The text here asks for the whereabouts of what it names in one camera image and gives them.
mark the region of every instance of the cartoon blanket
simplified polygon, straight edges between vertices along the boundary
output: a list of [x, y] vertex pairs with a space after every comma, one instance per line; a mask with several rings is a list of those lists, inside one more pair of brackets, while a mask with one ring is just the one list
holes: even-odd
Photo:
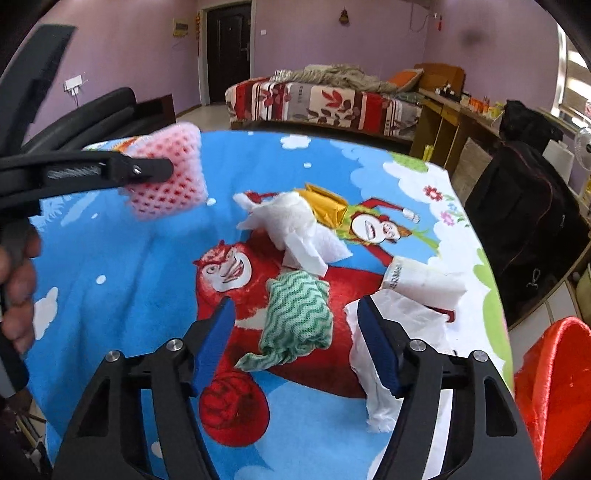
[[[107, 351], [151, 352], [229, 295], [236, 325], [211, 386], [194, 405], [220, 478], [364, 480], [389, 434], [368, 432], [343, 307], [379, 288], [393, 255], [462, 275], [467, 293], [446, 326], [449, 342], [459, 355], [487, 351], [511, 381], [492, 272], [446, 172], [403, 155], [298, 135], [213, 132], [202, 142], [207, 206], [140, 222], [117, 192], [90, 192], [46, 200], [33, 219], [44, 252], [36, 260], [37, 342], [27, 363], [31, 391], [49, 421], [52, 457]], [[278, 276], [282, 253], [266, 235], [236, 229], [245, 213], [232, 196], [306, 184], [346, 201], [341, 238], [353, 256], [331, 265], [324, 278], [333, 341], [293, 363], [245, 373], [234, 365], [256, 351], [265, 283]], [[150, 460], [164, 478], [149, 395], [143, 400]]]

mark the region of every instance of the finger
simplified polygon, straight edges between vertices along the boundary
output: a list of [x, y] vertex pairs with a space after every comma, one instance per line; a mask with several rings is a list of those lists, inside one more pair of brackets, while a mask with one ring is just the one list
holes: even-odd
[[37, 288], [37, 275], [33, 262], [26, 258], [10, 276], [7, 284], [8, 300], [12, 305], [23, 304]]
[[10, 256], [8, 252], [0, 247], [0, 284], [3, 284], [8, 279], [10, 275], [11, 265], [10, 265]]
[[31, 326], [31, 328], [27, 331], [27, 333], [24, 336], [14, 341], [14, 348], [20, 354], [26, 353], [31, 349], [34, 341], [35, 332], [33, 331], [33, 327]]
[[25, 244], [24, 255], [27, 258], [35, 258], [41, 255], [41, 237], [37, 229], [31, 225]]
[[35, 307], [29, 300], [22, 305], [10, 307], [2, 318], [2, 333], [11, 342], [24, 338], [33, 329]]

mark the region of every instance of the floor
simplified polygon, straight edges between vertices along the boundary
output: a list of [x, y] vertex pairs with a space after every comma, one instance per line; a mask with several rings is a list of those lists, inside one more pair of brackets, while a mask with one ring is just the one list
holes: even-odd
[[226, 105], [201, 106], [177, 118], [177, 122], [191, 122], [203, 132], [230, 130], [230, 115]]

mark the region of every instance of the green striped cloth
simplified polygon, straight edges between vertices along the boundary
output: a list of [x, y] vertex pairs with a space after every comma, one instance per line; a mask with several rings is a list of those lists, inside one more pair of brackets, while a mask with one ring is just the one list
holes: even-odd
[[328, 307], [329, 284], [305, 271], [282, 273], [267, 281], [267, 321], [259, 341], [261, 355], [247, 353], [236, 364], [245, 372], [283, 365], [314, 348], [332, 343], [333, 314]]

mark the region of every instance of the foam fruit net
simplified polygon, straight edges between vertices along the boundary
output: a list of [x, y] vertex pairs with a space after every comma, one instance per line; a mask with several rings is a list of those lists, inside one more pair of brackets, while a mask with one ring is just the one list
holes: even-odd
[[201, 133], [189, 123], [164, 128], [140, 138], [125, 152], [130, 157], [169, 158], [174, 173], [164, 183], [143, 183], [124, 188], [139, 219], [172, 215], [201, 205], [207, 187], [201, 168]]

